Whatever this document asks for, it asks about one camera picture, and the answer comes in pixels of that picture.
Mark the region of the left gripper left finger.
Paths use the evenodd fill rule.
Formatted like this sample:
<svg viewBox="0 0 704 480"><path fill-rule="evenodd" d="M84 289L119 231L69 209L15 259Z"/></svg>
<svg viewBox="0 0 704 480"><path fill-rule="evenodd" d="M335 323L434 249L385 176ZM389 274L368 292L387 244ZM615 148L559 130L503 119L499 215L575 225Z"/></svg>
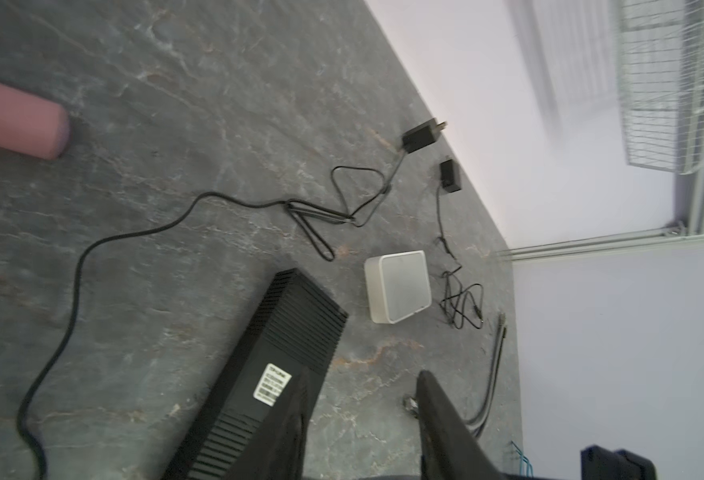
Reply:
<svg viewBox="0 0 704 480"><path fill-rule="evenodd" d="M309 372L303 368L282 390L224 479L303 478L312 414L309 390Z"/></svg>

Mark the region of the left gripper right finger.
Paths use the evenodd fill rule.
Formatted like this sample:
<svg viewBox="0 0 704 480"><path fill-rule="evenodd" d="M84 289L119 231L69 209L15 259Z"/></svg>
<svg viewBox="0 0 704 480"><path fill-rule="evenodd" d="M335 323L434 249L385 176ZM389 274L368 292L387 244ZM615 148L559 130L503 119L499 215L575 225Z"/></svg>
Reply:
<svg viewBox="0 0 704 480"><path fill-rule="evenodd" d="M505 479L466 428L435 376L423 370L416 386L422 479Z"/></svg>

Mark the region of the black network switch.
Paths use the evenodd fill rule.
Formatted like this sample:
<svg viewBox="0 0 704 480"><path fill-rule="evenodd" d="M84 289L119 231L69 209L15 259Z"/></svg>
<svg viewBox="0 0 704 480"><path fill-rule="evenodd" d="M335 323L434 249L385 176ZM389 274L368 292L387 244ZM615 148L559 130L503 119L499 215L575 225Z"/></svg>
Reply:
<svg viewBox="0 0 704 480"><path fill-rule="evenodd" d="M316 404L347 313L298 268L277 273L170 460L166 479L220 479L284 387L308 375Z"/></svg>

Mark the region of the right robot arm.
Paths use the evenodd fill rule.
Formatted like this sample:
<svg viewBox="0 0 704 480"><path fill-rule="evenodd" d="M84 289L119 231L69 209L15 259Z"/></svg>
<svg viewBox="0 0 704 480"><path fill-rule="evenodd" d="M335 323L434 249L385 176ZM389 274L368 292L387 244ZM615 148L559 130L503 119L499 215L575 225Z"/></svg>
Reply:
<svg viewBox="0 0 704 480"><path fill-rule="evenodd" d="M581 456L583 480L656 480L655 465L645 457L628 450L610 451L593 445Z"/></svg>

